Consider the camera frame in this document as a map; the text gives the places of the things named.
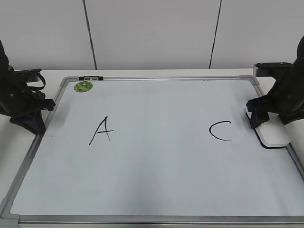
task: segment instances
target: metal bracket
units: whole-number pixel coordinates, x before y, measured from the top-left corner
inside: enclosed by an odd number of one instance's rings
[[[240,79],[242,80],[248,80],[253,85],[259,85],[259,82],[255,76],[252,75],[240,75]]]
[[[7,208],[11,208],[12,202],[4,198],[0,204],[0,228],[19,228],[19,215],[11,214]]]

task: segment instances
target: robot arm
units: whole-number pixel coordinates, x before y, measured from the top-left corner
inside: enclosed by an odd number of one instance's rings
[[[52,111],[55,103],[45,99],[40,90],[46,85],[39,73],[41,69],[15,71],[5,55],[0,41],[0,114],[10,116],[10,122],[26,128],[34,134],[43,134],[46,130],[41,110]],[[43,86],[28,86],[33,78],[40,78]]]
[[[267,112],[279,114],[283,124],[304,118],[304,37],[297,49],[297,59],[282,77],[276,77],[267,95],[249,100],[247,109],[252,112],[251,128],[269,120]]]

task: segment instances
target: whiteboard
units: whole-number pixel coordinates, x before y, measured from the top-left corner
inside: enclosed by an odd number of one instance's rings
[[[287,216],[304,182],[286,149],[264,149],[244,114],[246,80],[70,82],[11,213]],[[107,117],[107,130],[97,133]],[[211,132],[210,126],[215,123]],[[97,131],[105,131],[105,122]]]

